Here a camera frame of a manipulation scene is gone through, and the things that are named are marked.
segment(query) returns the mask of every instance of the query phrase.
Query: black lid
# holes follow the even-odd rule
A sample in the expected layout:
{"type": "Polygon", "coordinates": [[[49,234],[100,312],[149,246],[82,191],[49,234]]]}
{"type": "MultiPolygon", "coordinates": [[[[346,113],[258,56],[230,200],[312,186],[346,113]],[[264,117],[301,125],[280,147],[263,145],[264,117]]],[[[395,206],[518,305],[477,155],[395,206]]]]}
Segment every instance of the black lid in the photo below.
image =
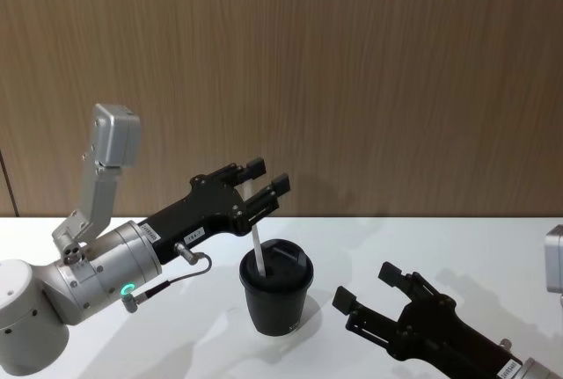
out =
{"type": "Polygon", "coordinates": [[[241,274],[254,287],[262,291],[283,293],[303,286],[309,267],[307,256],[301,247],[287,240],[269,240],[262,243],[262,254],[266,277],[258,273],[254,251],[246,254],[244,266],[241,266],[241,274]]]}

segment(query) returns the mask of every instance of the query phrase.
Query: black paper cup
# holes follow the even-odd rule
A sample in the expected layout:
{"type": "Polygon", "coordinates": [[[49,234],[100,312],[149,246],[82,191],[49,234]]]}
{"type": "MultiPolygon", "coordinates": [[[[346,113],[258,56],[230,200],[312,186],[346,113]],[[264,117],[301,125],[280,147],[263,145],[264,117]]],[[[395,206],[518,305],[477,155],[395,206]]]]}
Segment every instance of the black paper cup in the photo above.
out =
{"type": "Polygon", "coordinates": [[[266,241],[262,253],[266,277],[259,275],[252,250],[240,262],[240,281],[256,330],[277,337],[299,326],[313,264],[301,247],[287,240],[266,241]]]}

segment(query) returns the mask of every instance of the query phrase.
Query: white straw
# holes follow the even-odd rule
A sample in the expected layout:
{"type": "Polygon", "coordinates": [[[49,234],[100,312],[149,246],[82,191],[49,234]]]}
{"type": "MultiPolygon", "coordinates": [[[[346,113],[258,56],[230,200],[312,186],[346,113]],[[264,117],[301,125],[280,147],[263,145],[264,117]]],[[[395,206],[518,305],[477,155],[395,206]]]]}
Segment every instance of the white straw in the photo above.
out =
{"type": "MultiPolygon", "coordinates": [[[[243,184],[243,195],[245,200],[252,197],[252,180],[249,179],[243,184]]],[[[256,267],[260,276],[266,276],[266,267],[264,266],[264,256],[262,255],[262,246],[260,245],[260,237],[258,235],[258,226],[252,226],[252,242],[254,243],[254,254],[256,255],[256,267]]]]}

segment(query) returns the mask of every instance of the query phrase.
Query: white table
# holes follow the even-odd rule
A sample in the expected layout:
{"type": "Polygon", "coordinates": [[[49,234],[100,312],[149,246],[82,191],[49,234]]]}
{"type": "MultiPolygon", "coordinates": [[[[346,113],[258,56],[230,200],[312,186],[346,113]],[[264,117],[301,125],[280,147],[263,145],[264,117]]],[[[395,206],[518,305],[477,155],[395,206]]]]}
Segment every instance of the white table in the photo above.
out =
{"type": "MultiPolygon", "coordinates": [[[[50,238],[60,219],[0,219],[0,259],[35,265],[57,257],[50,238]]],[[[115,219],[114,228],[126,219],[115,219]]],[[[332,306],[345,285],[358,300],[397,318],[406,297],[377,279],[389,260],[418,271],[458,303],[459,316],[493,341],[512,340],[513,352],[563,373],[561,307],[545,291],[544,236],[563,219],[273,218],[260,223],[261,240],[300,244],[315,266],[303,324],[270,338],[252,326],[238,263],[249,237],[221,235],[197,247],[212,271],[168,288],[128,314],[119,302],[70,327],[62,356],[36,378],[399,378],[444,376],[422,361],[398,362],[345,330],[332,306]]],[[[164,277],[193,270],[183,260],[164,277]]],[[[7,376],[0,370],[0,378],[7,376]]]]}

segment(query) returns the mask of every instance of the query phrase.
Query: label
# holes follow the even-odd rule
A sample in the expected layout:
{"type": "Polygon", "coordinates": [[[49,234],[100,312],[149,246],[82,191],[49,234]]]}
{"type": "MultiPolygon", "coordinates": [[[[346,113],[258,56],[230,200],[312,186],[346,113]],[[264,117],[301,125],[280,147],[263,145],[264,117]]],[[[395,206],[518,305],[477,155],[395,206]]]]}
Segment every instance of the label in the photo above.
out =
{"type": "Polygon", "coordinates": [[[145,236],[149,239],[151,243],[155,243],[160,239],[160,236],[157,234],[155,230],[148,223],[144,223],[143,225],[139,226],[141,230],[143,230],[145,236]]]}
{"type": "Polygon", "coordinates": [[[186,244],[190,244],[194,240],[197,240],[199,237],[203,237],[203,236],[205,236],[205,230],[203,229],[203,227],[200,227],[194,232],[191,232],[187,236],[185,236],[184,242],[186,242],[186,244]]]}
{"type": "Polygon", "coordinates": [[[509,360],[504,368],[497,374],[501,379],[512,379],[518,373],[522,365],[516,360],[509,360]]]}

